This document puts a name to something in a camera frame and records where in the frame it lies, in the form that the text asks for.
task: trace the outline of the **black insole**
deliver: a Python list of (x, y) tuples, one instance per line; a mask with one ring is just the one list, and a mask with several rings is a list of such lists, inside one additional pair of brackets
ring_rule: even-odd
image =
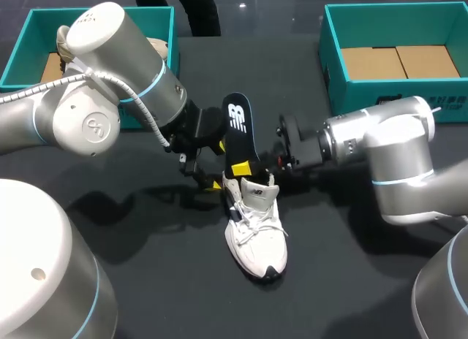
[(245, 161), (260, 161), (254, 143), (252, 109), (241, 93), (231, 93), (222, 102), (222, 111), (228, 121), (225, 141), (227, 178), (233, 178), (231, 166)]

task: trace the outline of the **cable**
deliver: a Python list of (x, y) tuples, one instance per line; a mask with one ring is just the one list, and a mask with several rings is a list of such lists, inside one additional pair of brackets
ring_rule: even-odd
[[(148, 108), (145, 106), (143, 101), (140, 99), (140, 97), (135, 93), (135, 91), (133, 91), (130, 88), (130, 86), (127, 85), (124, 81), (118, 79), (115, 76), (109, 75), (106, 72), (95, 72), (94, 75), (100, 79), (109, 81), (113, 83), (114, 85), (117, 85), (118, 87), (123, 89), (125, 93), (127, 93), (133, 99), (135, 104), (141, 110), (146, 120), (148, 121), (149, 126), (153, 130), (153, 133), (156, 135), (156, 138), (158, 139), (159, 143), (165, 148), (166, 151), (170, 151), (169, 142), (164, 138), (161, 131), (159, 130), (159, 127), (156, 124), (156, 121), (153, 119), (153, 116), (151, 115), (151, 113), (149, 112)], [(92, 80), (92, 76), (90, 75), (90, 72), (88, 72), (88, 70), (86, 71), (85, 74), (78, 74), (78, 75), (73, 75), (69, 77), (64, 77), (64, 78), (61, 78), (60, 80), (43, 83), (42, 85), (38, 85), (36, 87), (27, 89), (26, 91), (20, 91), (15, 94), (10, 94), (8, 96), (1, 97), (0, 104), (14, 102), (16, 100), (24, 99), (24, 98), (27, 98), (28, 96), (41, 93), (48, 89), (58, 87), (60, 85), (66, 85), (69, 83), (74, 83), (74, 82), (79, 82), (79, 81), (84, 81), (84, 80)]]

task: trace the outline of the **cardboard box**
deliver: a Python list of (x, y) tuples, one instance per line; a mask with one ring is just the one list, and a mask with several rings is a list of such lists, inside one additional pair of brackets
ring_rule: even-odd
[(334, 115), (422, 96), (437, 122), (468, 122), (464, 2), (325, 6), (320, 63)]
[[(30, 87), (48, 77), (57, 77), (57, 29), (71, 26), (88, 8), (31, 9), (12, 55), (0, 79), (0, 92), (13, 92)], [(173, 7), (124, 8), (147, 37), (168, 43), (167, 65), (178, 75), (178, 40)], [(139, 129), (140, 124), (119, 106), (122, 129)]]

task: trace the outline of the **black pants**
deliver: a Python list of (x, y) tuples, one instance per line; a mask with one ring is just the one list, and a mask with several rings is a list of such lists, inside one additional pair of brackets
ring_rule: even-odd
[[(165, 7), (166, 0), (136, 0), (139, 7)], [(194, 36), (221, 36), (214, 0), (179, 0), (189, 17)]]

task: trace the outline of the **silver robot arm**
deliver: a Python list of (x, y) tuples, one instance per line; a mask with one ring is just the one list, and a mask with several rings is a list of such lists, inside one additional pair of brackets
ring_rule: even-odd
[(391, 224), (416, 224), (468, 214), (468, 160), (435, 172), (429, 142), (433, 110), (420, 97), (400, 99), (325, 121), (324, 129), (302, 131), (282, 117), (283, 170), (301, 171), (327, 161), (343, 165), (368, 160), (382, 217)]
[(406, 225), (468, 214), (468, 160), (435, 172), (419, 119), (390, 118), (363, 142), (384, 220)]
[(185, 176), (201, 188), (217, 186), (196, 159), (204, 147), (224, 153), (222, 111), (202, 110), (188, 98), (122, 7), (107, 2), (83, 13), (67, 32), (66, 46), (78, 71), (0, 96), (0, 154), (49, 144), (95, 156), (116, 141), (121, 103), (166, 152), (181, 154), (179, 170)]
[[(67, 72), (65, 76), (77, 74)], [(54, 145), (84, 156), (110, 148), (120, 132), (118, 102), (92, 80), (27, 96), (0, 106), (0, 155)]]

